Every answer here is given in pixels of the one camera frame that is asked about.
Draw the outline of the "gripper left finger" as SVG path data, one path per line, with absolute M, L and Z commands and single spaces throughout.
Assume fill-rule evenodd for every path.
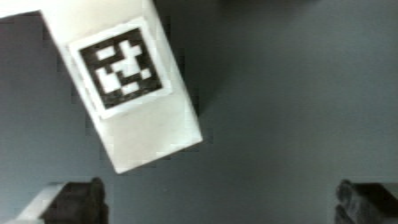
M 108 224 L 104 184 L 53 182 L 35 195 L 15 220 L 22 224 Z

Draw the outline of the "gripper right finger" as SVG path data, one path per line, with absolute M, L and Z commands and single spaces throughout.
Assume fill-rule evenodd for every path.
M 398 183 L 342 180 L 335 197 L 333 224 L 398 224 Z

